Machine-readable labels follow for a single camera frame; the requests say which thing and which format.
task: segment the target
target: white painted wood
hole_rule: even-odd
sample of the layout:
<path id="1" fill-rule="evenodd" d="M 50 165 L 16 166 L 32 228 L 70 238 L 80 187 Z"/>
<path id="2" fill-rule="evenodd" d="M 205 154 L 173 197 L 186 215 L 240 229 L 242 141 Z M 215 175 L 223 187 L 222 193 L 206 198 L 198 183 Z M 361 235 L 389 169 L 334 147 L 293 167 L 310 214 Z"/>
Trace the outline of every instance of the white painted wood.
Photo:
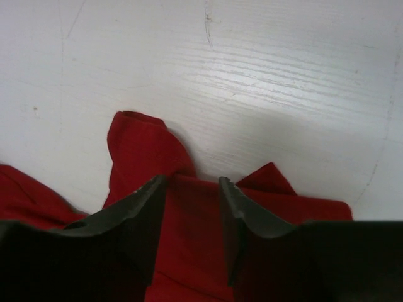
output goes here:
<path id="1" fill-rule="evenodd" d="M 403 218 L 400 0 L 0 0 L 0 160 L 98 210 L 114 113 L 163 118 L 204 178 L 275 162 Z"/>

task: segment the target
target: red cloth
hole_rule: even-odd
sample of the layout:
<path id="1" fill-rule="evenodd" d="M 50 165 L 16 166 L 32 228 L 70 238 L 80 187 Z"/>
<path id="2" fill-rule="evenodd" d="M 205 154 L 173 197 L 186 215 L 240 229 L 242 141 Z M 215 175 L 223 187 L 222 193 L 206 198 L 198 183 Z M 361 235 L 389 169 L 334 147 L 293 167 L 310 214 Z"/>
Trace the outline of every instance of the red cloth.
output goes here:
<path id="1" fill-rule="evenodd" d="M 0 165 L 0 219 L 48 230 L 84 217 L 47 186 L 9 165 Z"/>
<path id="2" fill-rule="evenodd" d="M 226 286 L 218 186 L 197 179 L 188 153 L 157 118 L 117 113 L 108 146 L 113 167 L 104 206 L 130 194 L 156 174 L 169 178 L 156 273 L 146 301 L 232 301 L 232 291 Z M 291 223 L 352 219 L 345 203 L 297 196 L 273 164 L 237 185 Z M 48 229 L 82 217 L 48 187 L 0 165 L 0 219 L 18 219 Z"/>

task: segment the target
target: crumpled cloth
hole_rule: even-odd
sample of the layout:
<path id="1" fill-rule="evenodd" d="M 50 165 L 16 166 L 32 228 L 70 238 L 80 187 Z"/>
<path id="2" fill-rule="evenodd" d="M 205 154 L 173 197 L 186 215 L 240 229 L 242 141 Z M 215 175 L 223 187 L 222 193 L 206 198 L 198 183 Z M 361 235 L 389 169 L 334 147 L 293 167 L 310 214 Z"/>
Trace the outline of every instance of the crumpled cloth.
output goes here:
<path id="1" fill-rule="evenodd" d="M 216 183 L 197 178 L 181 142 L 160 119 L 118 112 L 108 133 L 113 161 L 104 207 L 138 189 L 156 174 L 168 176 L 166 207 L 153 285 L 146 301 L 233 301 L 227 287 Z M 272 213 L 294 224 L 306 220 L 352 220 L 346 203 L 297 196 L 274 164 L 237 183 Z M 16 169 L 0 165 L 0 219 L 38 228 L 62 228 L 84 214 Z"/>

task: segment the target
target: white surface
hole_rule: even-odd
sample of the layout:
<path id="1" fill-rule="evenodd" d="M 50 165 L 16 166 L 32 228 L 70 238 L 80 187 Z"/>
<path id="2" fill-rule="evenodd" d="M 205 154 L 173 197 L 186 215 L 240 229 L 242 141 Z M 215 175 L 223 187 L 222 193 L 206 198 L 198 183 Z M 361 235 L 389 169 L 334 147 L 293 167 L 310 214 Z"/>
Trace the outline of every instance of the white surface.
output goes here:
<path id="1" fill-rule="evenodd" d="M 403 219 L 403 2 L 0 0 L 0 160 L 94 212 L 114 113 L 163 118 L 203 177 Z"/>

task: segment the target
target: red garment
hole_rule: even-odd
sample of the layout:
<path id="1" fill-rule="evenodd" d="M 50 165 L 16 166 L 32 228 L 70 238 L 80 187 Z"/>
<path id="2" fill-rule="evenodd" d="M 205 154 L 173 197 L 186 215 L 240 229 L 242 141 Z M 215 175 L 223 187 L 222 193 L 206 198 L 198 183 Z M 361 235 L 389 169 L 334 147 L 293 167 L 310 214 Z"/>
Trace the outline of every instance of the red garment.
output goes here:
<path id="1" fill-rule="evenodd" d="M 153 285 L 146 301 L 232 301 L 219 215 L 218 186 L 197 179 L 192 160 L 163 121 L 133 112 L 113 119 L 108 146 L 113 168 L 108 206 L 156 174 L 169 177 Z M 283 219 L 351 220 L 345 203 L 297 196 L 273 164 L 237 185 Z M 48 187 L 0 165 L 0 219 L 18 219 L 38 228 L 62 228 L 83 218 Z"/>
<path id="2" fill-rule="evenodd" d="M 85 216 L 47 186 L 9 165 L 0 165 L 0 219 L 48 230 L 64 228 Z"/>

